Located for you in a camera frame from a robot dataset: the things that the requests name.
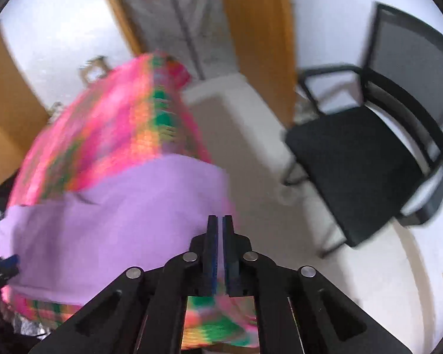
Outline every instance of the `lavender fabric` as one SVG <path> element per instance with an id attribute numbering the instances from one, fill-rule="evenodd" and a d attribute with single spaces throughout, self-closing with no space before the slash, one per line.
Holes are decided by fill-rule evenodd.
<path id="1" fill-rule="evenodd" d="M 216 166 L 168 155 L 34 206 L 0 222 L 0 256 L 20 256 L 10 285 L 27 298 L 82 305 L 125 269 L 163 266 L 230 214 L 227 178 Z"/>

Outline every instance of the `metal screw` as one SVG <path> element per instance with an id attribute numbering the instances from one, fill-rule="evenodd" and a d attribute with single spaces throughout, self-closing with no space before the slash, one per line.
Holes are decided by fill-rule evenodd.
<path id="1" fill-rule="evenodd" d="M 197 261 L 198 255 L 193 252 L 187 252 L 182 256 L 182 258 L 185 262 L 195 262 Z"/>
<path id="2" fill-rule="evenodd" d="M 130 279 L 140 278 L 141 270 L 138 268 L 131 268 L 126 271 L 126 276 Z"/>
<path id="3" fill-rule="evenodd" d="M 243 254 L 243 258 L 246 261 L 250 261 L 250 262 L 256 261 L 258 259 L 258 253 L 256 253 L 256 252 L 246 252 L 246 253 Z"/>
<path id="4" fill-rule="evenodd" d="M 302 269 L 300 269 L 300 274 L 306 276 L 307 278 L 312 278 L 316 273 L 317 271 L 311 266 L 304 266 Z"/>

